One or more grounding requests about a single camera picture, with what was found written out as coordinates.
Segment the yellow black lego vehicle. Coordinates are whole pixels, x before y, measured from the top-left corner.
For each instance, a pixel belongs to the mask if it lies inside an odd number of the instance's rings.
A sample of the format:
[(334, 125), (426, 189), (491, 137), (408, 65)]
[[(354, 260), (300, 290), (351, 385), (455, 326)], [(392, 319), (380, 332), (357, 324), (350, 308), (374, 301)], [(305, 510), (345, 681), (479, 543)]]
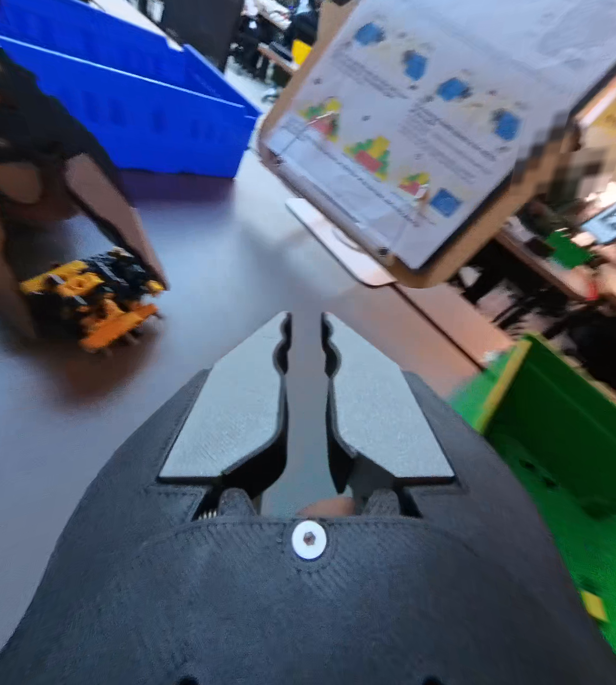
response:
[(136, 345), (144, 325), (161, 316), (155, 299), (166, 285), (123, 249), (52, 267), (20, 282), (42, 332), (72, 338), (89, 354)]

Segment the yellow lego brick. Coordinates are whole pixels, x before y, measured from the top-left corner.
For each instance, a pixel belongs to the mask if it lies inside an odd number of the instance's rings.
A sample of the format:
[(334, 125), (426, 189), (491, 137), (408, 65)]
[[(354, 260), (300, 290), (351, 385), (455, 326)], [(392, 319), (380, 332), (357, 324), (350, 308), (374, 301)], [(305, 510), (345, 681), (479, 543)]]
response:
[(590, 590), (579, 589), (582, 604), (586, 613), (597, 623), (608, 623), (609, 616), (602, 598)]

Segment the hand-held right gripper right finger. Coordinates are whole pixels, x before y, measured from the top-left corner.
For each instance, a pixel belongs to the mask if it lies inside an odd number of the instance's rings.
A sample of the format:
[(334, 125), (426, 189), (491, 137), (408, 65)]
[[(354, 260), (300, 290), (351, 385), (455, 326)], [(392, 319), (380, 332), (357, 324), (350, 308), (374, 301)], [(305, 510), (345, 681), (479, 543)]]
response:
[(398, 364), (332, 313), (321, 315), (321, 344), (337, 492), (453, 483), (452, 464)]

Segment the black monitor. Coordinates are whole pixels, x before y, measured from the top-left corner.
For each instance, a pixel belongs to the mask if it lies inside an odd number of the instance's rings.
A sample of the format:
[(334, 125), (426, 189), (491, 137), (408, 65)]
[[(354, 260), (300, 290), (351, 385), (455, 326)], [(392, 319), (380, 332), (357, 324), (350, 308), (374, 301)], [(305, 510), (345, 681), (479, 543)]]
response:
[(243, 1), (164, 1), (160, 28), (224, 72), (243, 9)]

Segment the person's left hand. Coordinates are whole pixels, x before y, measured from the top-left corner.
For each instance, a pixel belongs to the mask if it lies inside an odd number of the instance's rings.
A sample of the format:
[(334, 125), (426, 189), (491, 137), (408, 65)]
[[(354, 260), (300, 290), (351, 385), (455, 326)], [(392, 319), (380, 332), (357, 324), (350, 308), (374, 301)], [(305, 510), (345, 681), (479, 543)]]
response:
[(79, 215), (64, 172), (64, 165), (54, 162), (0, 163), (0, 202), (6, 215), (35, 225)]

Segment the blue plastic bin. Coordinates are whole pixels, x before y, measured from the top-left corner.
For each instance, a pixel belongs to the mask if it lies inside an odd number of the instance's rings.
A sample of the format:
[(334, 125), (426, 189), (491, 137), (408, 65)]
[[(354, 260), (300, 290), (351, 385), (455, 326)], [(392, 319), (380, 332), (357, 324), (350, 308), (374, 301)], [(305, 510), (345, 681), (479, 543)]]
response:
[(0, 36), (260, 111), (194, 48), (81, 1), (0, 1)]
[(1, 35), (0, 48), (121, 169), (233, 178), (260, 115), (244, 98), (228, 101)]

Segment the green plastic bin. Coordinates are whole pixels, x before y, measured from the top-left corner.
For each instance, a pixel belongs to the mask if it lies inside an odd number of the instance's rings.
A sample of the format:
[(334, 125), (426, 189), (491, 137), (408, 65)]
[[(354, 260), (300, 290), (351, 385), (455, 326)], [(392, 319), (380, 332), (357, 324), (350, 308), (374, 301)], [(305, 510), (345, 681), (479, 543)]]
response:
[(602, 598), (616, 653), (616, 403), (526, 335), (450, 404), (530, 493), (578, 591)]

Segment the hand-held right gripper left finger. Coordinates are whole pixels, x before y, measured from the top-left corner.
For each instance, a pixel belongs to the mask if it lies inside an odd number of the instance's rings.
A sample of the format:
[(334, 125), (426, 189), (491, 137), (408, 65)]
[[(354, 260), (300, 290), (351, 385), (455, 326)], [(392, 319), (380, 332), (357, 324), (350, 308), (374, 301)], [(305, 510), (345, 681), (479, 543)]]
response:
[(286, 467), (292, 315), (279, 312), (207, 373), (158, 480), (262, 497)]

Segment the small green box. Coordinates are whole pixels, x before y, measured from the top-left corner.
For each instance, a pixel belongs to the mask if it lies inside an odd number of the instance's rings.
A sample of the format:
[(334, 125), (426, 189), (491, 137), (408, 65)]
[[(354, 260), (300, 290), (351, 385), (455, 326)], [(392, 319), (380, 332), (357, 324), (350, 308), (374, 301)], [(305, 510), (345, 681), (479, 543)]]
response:
[(544, 239), (544, 243), (550, 249), (548, 259), (563, 269), (575, 269), (589, 264), (595, 258), (590, 249), (577, 245), (571, 233), (565, 229), (553, 231)]

